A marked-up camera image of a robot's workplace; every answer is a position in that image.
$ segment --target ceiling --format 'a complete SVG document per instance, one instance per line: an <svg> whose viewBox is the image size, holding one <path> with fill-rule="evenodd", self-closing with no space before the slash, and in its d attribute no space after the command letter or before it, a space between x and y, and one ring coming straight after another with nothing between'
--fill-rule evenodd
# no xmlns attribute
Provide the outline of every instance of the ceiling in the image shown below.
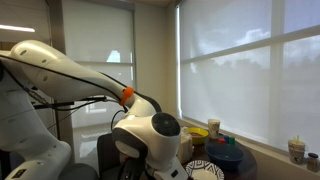
<svg viewBox="0 0 320 180"><path fill-rule="evenodd" d="M158 7L167 7L173 0L129 0ZM19 42L34 39L50 42L45 0L0 0L0 24L32 27L36 32L0 29L0 42Z"/></svg>

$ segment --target table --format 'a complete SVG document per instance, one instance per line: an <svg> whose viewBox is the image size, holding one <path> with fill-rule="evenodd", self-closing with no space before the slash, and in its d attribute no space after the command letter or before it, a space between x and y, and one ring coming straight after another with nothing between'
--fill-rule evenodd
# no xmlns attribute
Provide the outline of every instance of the table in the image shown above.
<svg viewBox="0 0 320 180"><path fill-rule="evenodd" d="M212 141L210 138L206 138L205 144ZM210 161L206 152L205 144L195 145L194 152L190 161L193 160L205 160ZM235 171L223 170L225 180L255 180L257 179L257 162L251 152L239 142L235 142L235 146L244 152L245 158L241 161L238 169Z"/></svg>

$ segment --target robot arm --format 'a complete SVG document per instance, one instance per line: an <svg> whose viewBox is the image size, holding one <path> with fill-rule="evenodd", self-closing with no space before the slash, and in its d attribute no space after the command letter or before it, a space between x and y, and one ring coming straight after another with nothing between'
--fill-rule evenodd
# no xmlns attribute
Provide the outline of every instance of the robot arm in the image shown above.
<svg viewBox="0 0 320 180"><path fill-rule="evenodd" d="M112 97L121 105L129 107L125 117L113 129L113 139L117 148L130 157L144 158L148 171L156 179L187 179L186 172L176 158L180 143L179 124L171 115L162 113L160 106L154 100L133 92L132 89L107 75L85 69L59 51L38 41L23 41L14 46L10 52L0 52L0 54L1 64L6 70L2 80L0 75L0 92L16 91L21 94L21 87L13 83L13 80L18 80L24 89L35 86L59 101L76 101L94 95ZM12 101L8 95L2 98L9 99L8 103ZM19 112L34 111L30 104L20 106ZM15 113L17 112L9 114L0 112L0 123L4 124L8 121L8 117ZM33 124L35 123L31 123L32 128L36 129L37 125ZM28 124L21 122L16 126L23 129L26 125ZM4 129L0 128L0 137L3 135L3 138L0 138L0 149L19 151L25 154L27 162L30 162L28 157L33 155L28 151L32 148L18 148L17 145L12 145L18 144L19 138L5 139L12 133L1 132L5 131ZM62 153L61 151L69 150L62 148L59 153Z"/></svg>

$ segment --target window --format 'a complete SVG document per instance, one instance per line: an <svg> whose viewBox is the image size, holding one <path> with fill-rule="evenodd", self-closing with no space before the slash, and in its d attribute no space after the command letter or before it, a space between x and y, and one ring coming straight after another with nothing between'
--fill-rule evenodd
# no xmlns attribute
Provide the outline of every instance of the window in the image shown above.
<svg viewBox="0 0 320 180"><path fill-rule="evenodd" d="M89 1L62 4L67 56L86 68L135 87L133 12ZM75 106L84 103L76 102ZM72 112L76 162L89 164L98 172L97 138L111 132L111 120L122 109L118 103L100 102ZM117 114L115 121L122 115Z"/></svg>
<svg viewBox="0 0 320 180"><path fill-rule="evenodd" d="M177 9L179 114L287 150L320 153L317 0L185 0Z"/></svg>

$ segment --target plate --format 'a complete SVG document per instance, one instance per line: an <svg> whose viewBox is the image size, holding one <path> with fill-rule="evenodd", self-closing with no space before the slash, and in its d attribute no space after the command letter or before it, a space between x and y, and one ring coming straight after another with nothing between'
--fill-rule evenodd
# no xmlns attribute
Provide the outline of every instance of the plate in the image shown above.
<svg viewBox="0 0 320 180"><path fill-rule="evenodd" d="M186 171L189 176L194 178L194 180L224 180L224 174L222 170L215 164L208 161L191 161L187 164Z"/></svg>

